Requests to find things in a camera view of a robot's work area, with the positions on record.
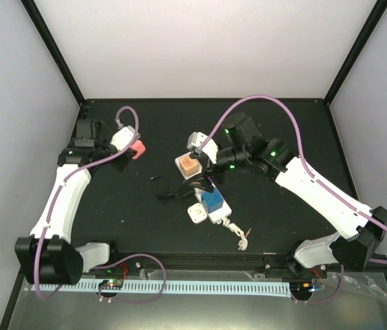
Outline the beige dragon cube socket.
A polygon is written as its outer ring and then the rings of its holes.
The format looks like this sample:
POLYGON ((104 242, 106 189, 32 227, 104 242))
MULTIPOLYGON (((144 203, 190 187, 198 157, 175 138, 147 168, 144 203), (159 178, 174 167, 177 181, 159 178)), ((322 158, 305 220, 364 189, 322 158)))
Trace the beige dragon cube socket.
POLYGON ((180 170, 185 177, 191 177, 198 173, 199 165, 200 163, 196 159, 191 158, 189 155, 179 160, 180 170))

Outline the pink plug adapter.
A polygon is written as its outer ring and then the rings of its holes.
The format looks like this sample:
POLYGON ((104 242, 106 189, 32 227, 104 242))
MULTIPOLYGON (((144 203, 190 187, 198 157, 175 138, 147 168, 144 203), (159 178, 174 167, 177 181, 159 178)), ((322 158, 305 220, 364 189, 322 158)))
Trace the pink plug adapter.
POLYGON ((139 157, 141 157, 145 151, 146 151, 146 147, 143 143, 143 141, 141 140, 136 140, 130 147, 130 150, 131 150, 131 158, 133 160, 137 160, 139 157))

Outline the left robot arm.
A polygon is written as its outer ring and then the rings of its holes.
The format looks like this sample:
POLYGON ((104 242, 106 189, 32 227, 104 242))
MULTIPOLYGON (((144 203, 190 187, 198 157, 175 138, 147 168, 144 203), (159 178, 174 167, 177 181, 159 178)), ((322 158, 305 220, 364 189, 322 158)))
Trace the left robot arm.
POLYGON ((116 133, 101 120, 78 120, 67 146, 58 156, 56 179, 44 211, 30 235, 19 237, 14 249, 30 284, 74 285, 98 266, 105 274, 121 264, 107 242, 71 244, 71 231, 80 200, 102 164, 124 168, 137 155, 132 145, 139 135, 132 126, 119 125, 116 133))

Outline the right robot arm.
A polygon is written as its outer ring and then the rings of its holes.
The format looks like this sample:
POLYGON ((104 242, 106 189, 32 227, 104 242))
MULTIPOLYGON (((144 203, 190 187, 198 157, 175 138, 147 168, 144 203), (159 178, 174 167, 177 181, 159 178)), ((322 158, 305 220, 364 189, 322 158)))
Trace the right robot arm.
POLYGON ((226 171, 242 170, 267 178, 301 198, 336 230, 334 234, 297 242, 284 257, 285 269, 296 278, 311 268, 339 263, 355 272, 364 270, 384 239, 387 209, 370 209, 327 181, 279 139, 266 140, 252 118, 236 113, 222 123, 230 147, 201 132, 192 133, 188 153, 175 164, 184 187, 193 189, 197 203, 188 208, 193 223, 209 219, 239 237, 238 249, 248 247, 247 234, 229 219, 232 209, 217 188, 226 171))

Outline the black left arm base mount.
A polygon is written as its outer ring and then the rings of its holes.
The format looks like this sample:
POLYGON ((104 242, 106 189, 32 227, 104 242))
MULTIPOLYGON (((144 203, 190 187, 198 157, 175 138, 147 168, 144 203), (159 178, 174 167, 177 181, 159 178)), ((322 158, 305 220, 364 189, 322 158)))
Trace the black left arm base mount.
POLYGON ((103 272, 108 275, 120 275, 126 278, 130 270, 135 267, 135 263, 141 261, 146 255, 143 253, 130 254, 116 261, 108 261, 102 265, 91 267, 88 272, 103 272))

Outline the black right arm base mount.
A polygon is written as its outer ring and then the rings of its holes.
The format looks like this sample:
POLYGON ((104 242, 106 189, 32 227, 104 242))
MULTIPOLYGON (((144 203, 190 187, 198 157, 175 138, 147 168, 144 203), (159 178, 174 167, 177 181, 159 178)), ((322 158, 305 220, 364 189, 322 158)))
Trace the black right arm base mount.
POLYGON ((292 256, 286 254, 267 254, 263 257, 260 272, 266 277, 281 278, 283 280, 305 281, 313 278, 327 277, 327 271, 319 266, 305 268, 292 256))

